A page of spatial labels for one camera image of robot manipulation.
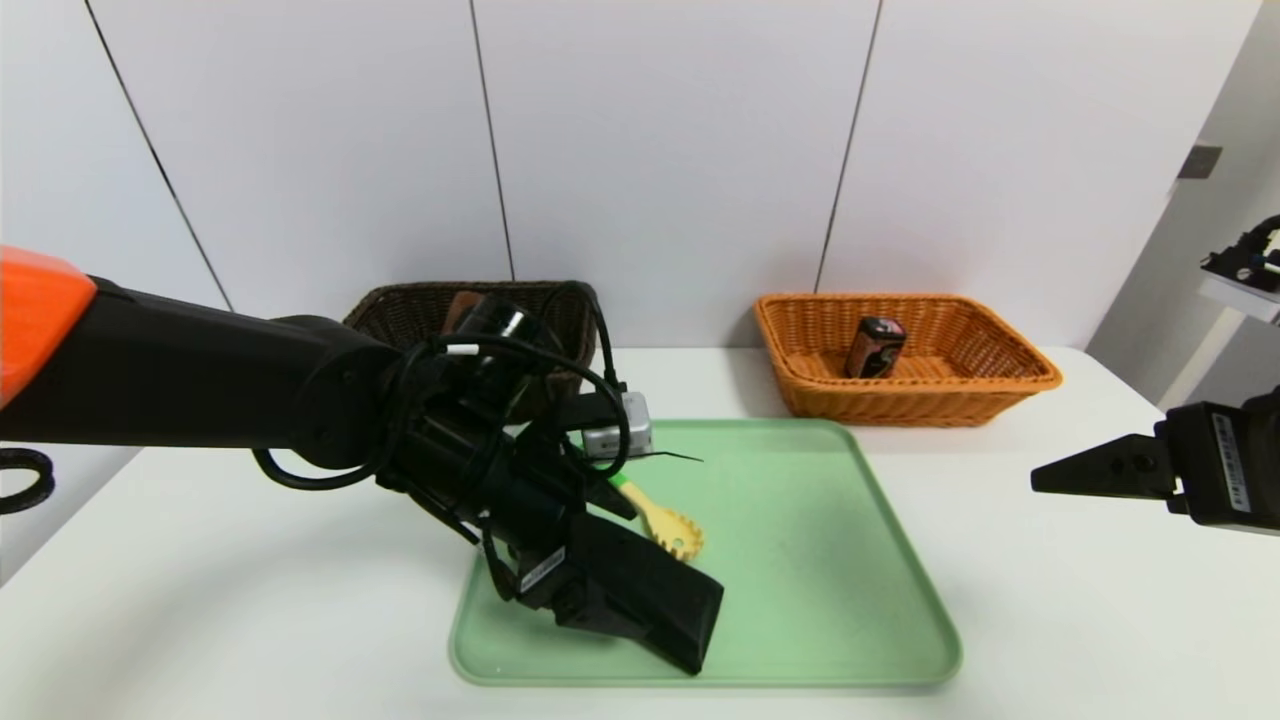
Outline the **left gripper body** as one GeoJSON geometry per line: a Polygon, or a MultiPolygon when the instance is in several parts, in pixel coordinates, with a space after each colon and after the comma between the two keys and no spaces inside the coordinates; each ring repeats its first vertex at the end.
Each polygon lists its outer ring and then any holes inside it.
{"type": "Polygon", "coordinates": [[[590,592],[605,566],[605,523],[588,514],[586,480],[544,486],[485,475],[485,562],[499,597],[549,609],[561,625],[588,626],[590,592]]]}

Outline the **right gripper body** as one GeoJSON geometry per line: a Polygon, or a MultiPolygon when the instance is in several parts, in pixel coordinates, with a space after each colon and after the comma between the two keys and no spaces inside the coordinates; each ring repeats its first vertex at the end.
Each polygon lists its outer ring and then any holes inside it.
{"type": "Polygon", "coordinates": [[[1202,527],[1279,533],[1279,388],[1240,407],[1199,402],[1167,411],[1164,441],[1180,489],[1172,514],[1202,527]]]}

